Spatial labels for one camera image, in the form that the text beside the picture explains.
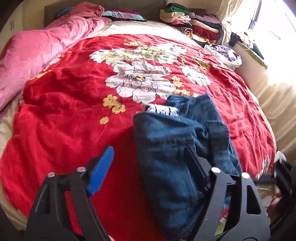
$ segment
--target metal screw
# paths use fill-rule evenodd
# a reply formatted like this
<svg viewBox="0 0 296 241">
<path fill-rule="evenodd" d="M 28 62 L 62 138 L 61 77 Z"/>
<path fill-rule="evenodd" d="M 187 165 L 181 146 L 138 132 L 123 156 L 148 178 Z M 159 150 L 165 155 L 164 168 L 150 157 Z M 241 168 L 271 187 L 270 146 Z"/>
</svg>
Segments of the metal screw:
<svg viewBox="0 0 296 241">
<path fill-rule="evenodd" d="M 248 173 L 246 173 L 246 172 L 243 172 L 242 177 L 245 178 L 245 179 L 249 179 L 250 175 Z"/>
<path fill-rule="evenodd" d="M 214 173 L 220 173 L 221 172 L 221 170 L 219 168 L 217 168 L 217 167 L 212 167 L 211 171 L 214 172 Z"/>
<path fill-rule="evenodd" d="M 77 167 L 77 172 L 84 172 L 86 170 L 86 167 Z"/>
<path fill-rule="evenodd" d="M 48 177 L 54 177 L 54 176 L 55 176 L 55 172 L 49 172 L 49 173 L 47 174 L 47 176 L 48 176 Z"/>
</svg>

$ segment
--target purple clothing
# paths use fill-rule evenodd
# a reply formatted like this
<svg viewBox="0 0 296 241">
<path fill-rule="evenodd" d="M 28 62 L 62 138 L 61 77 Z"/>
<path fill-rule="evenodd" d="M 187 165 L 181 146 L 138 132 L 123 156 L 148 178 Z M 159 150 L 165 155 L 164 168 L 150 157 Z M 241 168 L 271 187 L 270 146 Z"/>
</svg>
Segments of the purple clothing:
<svg viewBox="0 0 296 241">
<path fill-rule="evenodd" d="M 189 14 L 190 18 L 197 18 L 199 20 L 208 22 L 208 23 L 220 23 L 220 20 L 216 18 L 214 15 L 206 13 L 204 16 L 195 15 L 195 13 L 190 12 Z"/>
</svg>

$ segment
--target red folded garment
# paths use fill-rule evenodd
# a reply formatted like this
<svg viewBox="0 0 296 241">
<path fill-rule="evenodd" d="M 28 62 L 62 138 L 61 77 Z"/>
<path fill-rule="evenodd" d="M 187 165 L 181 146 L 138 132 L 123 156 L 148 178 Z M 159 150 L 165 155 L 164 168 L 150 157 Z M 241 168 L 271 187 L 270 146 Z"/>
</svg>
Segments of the red folded garment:
<svg viewBox="0 0 296 241">
<path fill-rule="evenodd" d="M 213 33 L 209 30 L 206 30 L 204 28 L 201 28 L 199 26 L 193 25 L 193 32 L 195 34 L 198 34 L 199 36 L 209 39 L 209 40 L 218 40 L 220 38 L 219 33 Z"/>
</svg>

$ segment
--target blue serrated pad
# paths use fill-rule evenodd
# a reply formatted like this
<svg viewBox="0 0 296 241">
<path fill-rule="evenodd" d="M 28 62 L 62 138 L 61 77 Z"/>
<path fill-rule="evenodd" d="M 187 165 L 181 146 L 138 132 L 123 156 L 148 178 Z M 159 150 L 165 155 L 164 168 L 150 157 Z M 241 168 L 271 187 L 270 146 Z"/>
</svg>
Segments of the blue serrated pad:
<svg viewBox="0 0 296 241">
<path fill-rule="evenodd" d="M 99 162 L 90 174 L 90 181 L 87 190 L 91 196 L 94 195 L 96 191 L 100 190 L 113 159 L 114 148 L 112 146 L 109 146 L 107 147 Z"/>
</svg>

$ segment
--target pink comforter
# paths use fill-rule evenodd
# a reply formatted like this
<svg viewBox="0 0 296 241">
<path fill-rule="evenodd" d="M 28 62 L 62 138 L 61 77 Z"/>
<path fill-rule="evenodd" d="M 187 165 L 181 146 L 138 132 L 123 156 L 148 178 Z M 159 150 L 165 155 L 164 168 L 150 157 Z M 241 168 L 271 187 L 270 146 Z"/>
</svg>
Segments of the pink comforter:
<svg viewBox="0 0 296 241">
<path fill-rule="evenodd" d="M 101 17 L 103 11 L 101 6 L 84 2 L 45 29 L 22 31 L 8 41 L 0 55 L 0 120 L 27 80 L 110 21 Z"/>
</svg>

